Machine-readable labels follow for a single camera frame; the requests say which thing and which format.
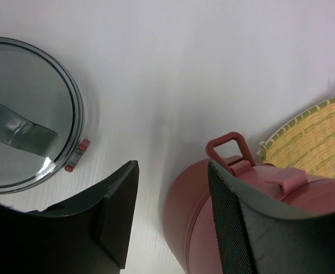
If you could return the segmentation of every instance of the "bamboo basket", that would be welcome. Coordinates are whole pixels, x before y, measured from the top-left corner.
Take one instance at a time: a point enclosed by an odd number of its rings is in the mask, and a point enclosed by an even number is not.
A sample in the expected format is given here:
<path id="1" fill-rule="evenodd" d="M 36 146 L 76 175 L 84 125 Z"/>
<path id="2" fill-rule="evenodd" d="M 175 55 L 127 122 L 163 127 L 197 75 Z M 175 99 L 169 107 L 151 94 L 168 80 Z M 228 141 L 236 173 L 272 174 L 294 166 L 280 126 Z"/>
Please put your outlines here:
<path id="1" fill-rule="evenodd" d="M 261 144 L 260 156 L 277 167 L 335 178 L 335 97 L 282 126 Z"/>

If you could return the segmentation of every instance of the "pot lid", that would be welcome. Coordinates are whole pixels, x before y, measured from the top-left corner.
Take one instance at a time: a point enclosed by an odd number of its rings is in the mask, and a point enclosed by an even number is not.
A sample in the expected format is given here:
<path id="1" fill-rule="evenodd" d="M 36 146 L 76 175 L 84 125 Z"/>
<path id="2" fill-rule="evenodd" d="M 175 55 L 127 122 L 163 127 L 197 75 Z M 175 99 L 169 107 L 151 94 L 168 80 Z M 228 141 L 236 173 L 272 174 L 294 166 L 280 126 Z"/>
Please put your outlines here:
<path id="1" fill-rule="evenodd" d="M 0 38 L 0 192 L 55 174 L 82 126 L 82 99 L 68 71 L 30 44 Z"/>

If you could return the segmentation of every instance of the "pot handle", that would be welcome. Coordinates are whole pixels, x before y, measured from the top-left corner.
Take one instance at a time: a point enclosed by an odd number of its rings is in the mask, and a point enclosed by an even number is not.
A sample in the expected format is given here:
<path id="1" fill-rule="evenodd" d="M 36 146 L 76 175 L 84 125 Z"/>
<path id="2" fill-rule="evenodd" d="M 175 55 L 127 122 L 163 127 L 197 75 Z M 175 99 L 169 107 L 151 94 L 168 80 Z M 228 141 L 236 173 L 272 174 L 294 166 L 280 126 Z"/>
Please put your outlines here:
<path id="1" fill-rule="evenodd" d="M 47 157 L 58 137 L 57 132 L 33 123 L 0 104 L 0 142 Z"/>
<path id="2" fill-rule="evenodd" d="M 248 145 L 243 138 L 241 134 L 238 132 L 230 132 L 228 134 L 225 134 L 219 138 L 213 139 L 208 142 L 207 146 L 205 147 L 205 151 L 210 159 L 216 161 L 219 163 L 222 167 L 224 167 L 229 173 L 234 174 L 232 169 L 229 167 L 229 165 L 222 159 L 221 156 L 214 150 L 215 147 L 221 146 L 222 144 L 226 144 L 230 141 L 236 141 L 238 144 L 238 147 L 242 153 L 241 160 L 247 160 L 250 162 L 251 167 L 254 167 L 256 165 L 255 160 L 248 148 Z"/>

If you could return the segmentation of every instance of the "red handle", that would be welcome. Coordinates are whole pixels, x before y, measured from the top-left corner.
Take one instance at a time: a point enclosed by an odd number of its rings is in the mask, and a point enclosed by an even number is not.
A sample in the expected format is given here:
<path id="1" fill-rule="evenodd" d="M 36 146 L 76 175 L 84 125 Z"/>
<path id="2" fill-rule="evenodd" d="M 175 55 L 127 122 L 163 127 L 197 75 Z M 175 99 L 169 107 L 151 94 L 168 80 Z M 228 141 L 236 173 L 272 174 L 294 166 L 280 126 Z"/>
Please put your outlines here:
<path id="1" fill-rule="evenodd" d="M 229 165 L 227 165 L 227 163 L 222 159 L 222 157 L 219 156 L 218 153 L 214 150 L 215 147 L 221 146 L 222 144 L 226 144 L 232 140 L 235 140 L 237 142 L 238 148 L 240 149 L 242 153 L 242 160 L 249 161 L 251 164 L 251 167 L 254 167 L 256 163 L 248 148 L 245 138 L 243 138 L 243 136 L 239 134 L 238 132 L 230 132 L 226 135 L 223 135 L 222 137 L 213 139 L 210 142 L 208 142 L 207 146 L 205 147 L 205 151 L 208 154 L 209 158 L 216 161 L 222 167 L 228 170 L 231 174 L 233 174 L 233 171 L 229 167 Z"/>

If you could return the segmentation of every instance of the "woven basket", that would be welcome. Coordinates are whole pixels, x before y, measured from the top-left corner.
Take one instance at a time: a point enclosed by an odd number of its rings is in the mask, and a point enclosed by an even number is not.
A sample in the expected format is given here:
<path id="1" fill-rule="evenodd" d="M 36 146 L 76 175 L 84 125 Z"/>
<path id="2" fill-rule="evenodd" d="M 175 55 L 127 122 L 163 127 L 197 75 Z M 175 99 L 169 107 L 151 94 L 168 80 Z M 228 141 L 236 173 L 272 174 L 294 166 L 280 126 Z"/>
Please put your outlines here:
<path id="1" fill-rule="evenodd" d="M 335 178 L 335 97 L 292 119 L 262 144 L 264 162 Z"/>

